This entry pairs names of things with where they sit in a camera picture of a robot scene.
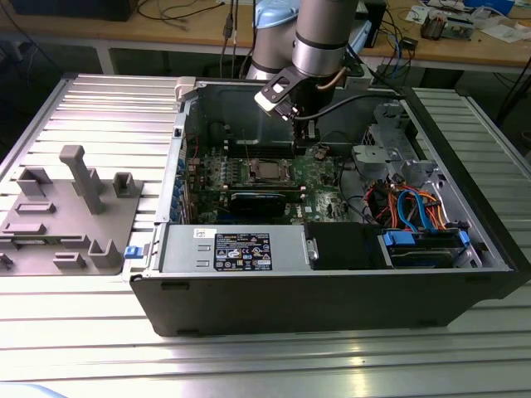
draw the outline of floor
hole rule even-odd
[[[100,65],[93,49],[53,45],[42,48],[65,73],[100,73]],[[113,57],[117,70],[122,75],[217,77],[219,73],[219,58],[216,55],[168,53],[165,57],[157,51],[113,50]],[[229,75],[230,63],[230,57],[227,56],[224,75]],[[412,68],[406,85],[418,86],[423,74],[423,69]],[[17,141],[60,77],[58,70],[32,46],[27,46],[24,61],[16,63],[8,59],[0,63],[1,158]],[[515,80],[517,76],[506,77]],[[509,91],[493,74],[479,72],[464,73],[456,88],[470,93],[491,117],[496,115]],[[531,143],[522,137],[522,132],[531,130],[529,109],[531,98],[521,101],[502,126],[505,135],[523,155],[531,151]]]

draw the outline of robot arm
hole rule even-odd
[[[265,112],[275,110],[288,120],[317,113],[332,100],[334,91],[323,88],[333,88],[329,83],[342,70],[357,5],[356,0],[259,3],[256,48],[247,78],[269,80],[255,97]],[[363,46],[369,28],[370,22],[362,24],[351,43]]]

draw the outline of table leg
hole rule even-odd
[[[96,44],[95,45],[96,53],[98,54],[98,59],[100,60],[101,71],[104,75],[116,75],[114,62],[110,56],[110,49],[106,45]]]

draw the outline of power supply label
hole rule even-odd
[[[271,271],[269,234],[216,234],[216,271]]]

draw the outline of sticker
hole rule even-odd
[[[216,228],[194,228],[193,229],[193,238],[194,239],[214,239],[216,236]]]
[[[273,270],[269,234],[215,234],[215,237],[216,271]]]

